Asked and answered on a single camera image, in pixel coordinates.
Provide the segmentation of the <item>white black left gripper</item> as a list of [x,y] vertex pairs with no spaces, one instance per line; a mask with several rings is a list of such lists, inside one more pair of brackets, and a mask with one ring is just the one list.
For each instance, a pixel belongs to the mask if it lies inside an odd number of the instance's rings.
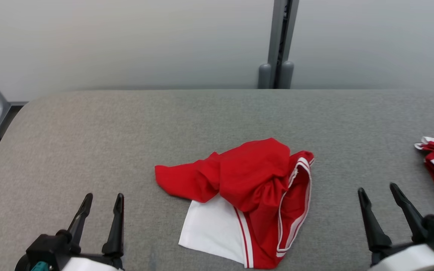
[[[62,271],[125,271],[122,256],[124,255],[124,195],[119,193],[113,208],[113,220],[107,242],[102,246],[103,254],[75,254],[71,256]],[[86,194],[81,206],[75,214],[68,232],[72,239],[70,251],[80,253],[80,240],[84,223],[90,214],[93,194]]]

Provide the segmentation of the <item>grey metal partition post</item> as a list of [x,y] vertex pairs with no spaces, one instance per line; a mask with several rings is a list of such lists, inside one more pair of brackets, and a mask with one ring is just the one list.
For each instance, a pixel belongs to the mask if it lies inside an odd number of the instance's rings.
[[267,63],[258,69],[259,89],[289,89],[294,63],[290,54],[300,0],[274,0]]

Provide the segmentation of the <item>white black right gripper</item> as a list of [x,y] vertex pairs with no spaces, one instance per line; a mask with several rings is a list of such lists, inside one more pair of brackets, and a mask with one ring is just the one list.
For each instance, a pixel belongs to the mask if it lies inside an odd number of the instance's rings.
[[[396,204],[402,209],[410,227],[412,242],[425,242],[428,231],[422,225],[423,216],[405,196],[396,183],[390,183],[390,190]],[[371,201],[364,188],[357,190],[369,251],[377,253],[390,248],[391,239],[377,221]],[[386,257],[369,271],[434,271],[434,250],[428,245],[415,245]]]

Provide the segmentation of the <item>red Bulls basketball jersey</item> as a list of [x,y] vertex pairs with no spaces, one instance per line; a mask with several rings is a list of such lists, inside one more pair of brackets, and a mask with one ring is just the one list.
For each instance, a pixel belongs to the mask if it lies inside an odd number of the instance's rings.
[[154,169],[166,193],[191,201],[180,246],[248,269],[275,269],[307,217],[314,159],[270,138]]

